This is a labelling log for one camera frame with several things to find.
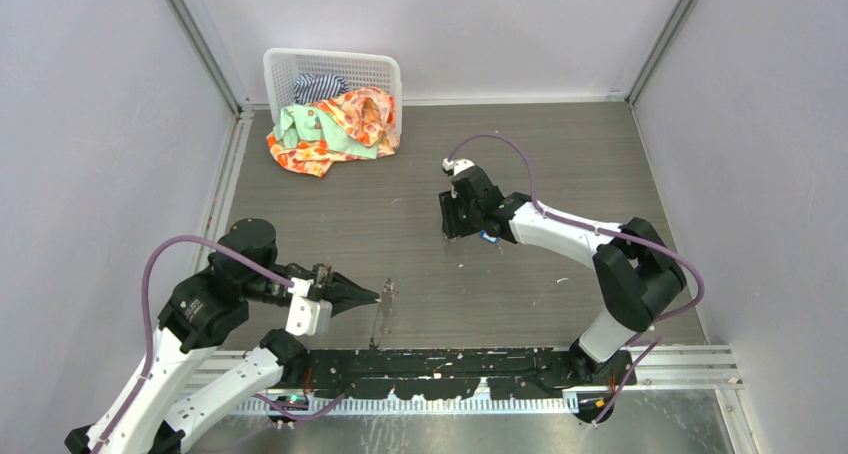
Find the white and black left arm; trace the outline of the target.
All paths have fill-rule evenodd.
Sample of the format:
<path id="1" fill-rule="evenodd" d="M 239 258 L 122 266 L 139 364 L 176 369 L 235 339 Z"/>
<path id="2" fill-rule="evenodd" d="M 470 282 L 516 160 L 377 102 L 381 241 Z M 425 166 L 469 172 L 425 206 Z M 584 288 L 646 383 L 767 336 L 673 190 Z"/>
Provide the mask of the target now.
<path id="1" fill-rule="evenodd" d="M 149 287 L 159 256 L 178 243 L 210 248 L 207 266 L 178 283 L 157 319 Z M 324 331 L 332 316 L 377 304 L 380 295 L 326 264 L 277 264 L 274 226 L 262 219 L 235 222 L 216 242 L 177 236 L 157 247 L 142 276 L 145 355 L 109 410 L 72 430 L 71 453 L 184 453 L 239 404 L 279 384 L 298 386 L 307 372 L 301 338 Z M 284 307 L 283 327 L 269 331 L 238 366 L 195 394 L 179 396 L 192 375 L 249 318 L 250 302 Z"/>

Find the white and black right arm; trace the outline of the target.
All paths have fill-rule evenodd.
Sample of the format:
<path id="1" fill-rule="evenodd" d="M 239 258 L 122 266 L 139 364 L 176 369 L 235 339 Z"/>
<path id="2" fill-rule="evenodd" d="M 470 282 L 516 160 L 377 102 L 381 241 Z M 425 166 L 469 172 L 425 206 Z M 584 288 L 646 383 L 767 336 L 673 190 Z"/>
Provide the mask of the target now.
<path id="1" fill-rule="evenodd" d="M 644 219 L 595 222 L 551 209 L 527 194 L 505 196 L 467 159 L 446 160 L 442 169 L 451 183 L 438 196 L 446 238 L 479 234 L 494 242 L 539 247 L 595 273 L 603 308 L 567 355 L 572 374 L 584 384 L 605 377 L 611 359 L 658 321 L 687 286 L 679 263 Z"/>

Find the metal keyring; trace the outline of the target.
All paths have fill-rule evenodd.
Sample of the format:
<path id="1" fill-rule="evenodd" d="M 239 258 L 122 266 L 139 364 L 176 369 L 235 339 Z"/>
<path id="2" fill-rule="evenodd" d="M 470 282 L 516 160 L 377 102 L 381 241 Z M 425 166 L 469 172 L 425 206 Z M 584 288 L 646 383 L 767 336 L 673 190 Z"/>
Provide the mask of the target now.
<path id="1" fill-rule="evenodd" d="M 396 298 L 398 294 L 394 281 L 387 278 L 381 291 L 381 299 L 383 302 L 389 302 Z"/>

